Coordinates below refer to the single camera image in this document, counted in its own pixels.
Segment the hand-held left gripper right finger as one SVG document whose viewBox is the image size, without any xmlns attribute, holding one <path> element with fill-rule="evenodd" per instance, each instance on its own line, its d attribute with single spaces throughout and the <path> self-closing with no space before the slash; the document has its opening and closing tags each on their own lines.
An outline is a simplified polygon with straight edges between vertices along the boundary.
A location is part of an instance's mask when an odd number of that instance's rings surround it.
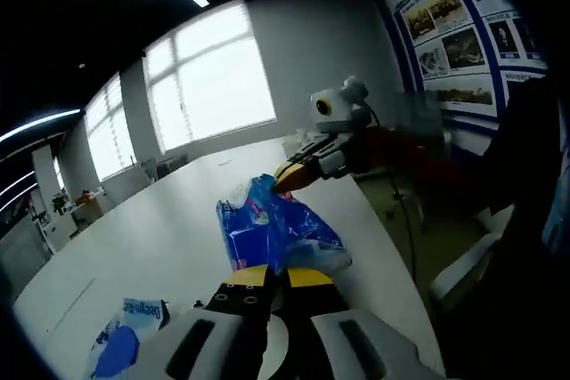
<svg viewBox="0 0 570 380">
<path fill-rule="evenodd" d="M 286 270 L 286 361 L 298 379 L 443 379 L 417 346 L 370 311 L 352 309 L 333 280 L 308 268 Z"/>
</svg>

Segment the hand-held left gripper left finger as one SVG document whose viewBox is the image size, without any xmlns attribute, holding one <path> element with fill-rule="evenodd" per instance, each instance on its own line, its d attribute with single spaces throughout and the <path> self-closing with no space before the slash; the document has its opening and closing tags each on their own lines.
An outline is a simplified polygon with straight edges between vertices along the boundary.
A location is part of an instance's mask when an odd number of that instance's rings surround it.
<svg viewBox="0 0 570 380">
<path fill-rule="evenodd" d="M 137 379 L 256 379 L 267 346 L 273 272 L 235 271 L 210 301 L 171 321 L 139 348 Z"/>
</svg>

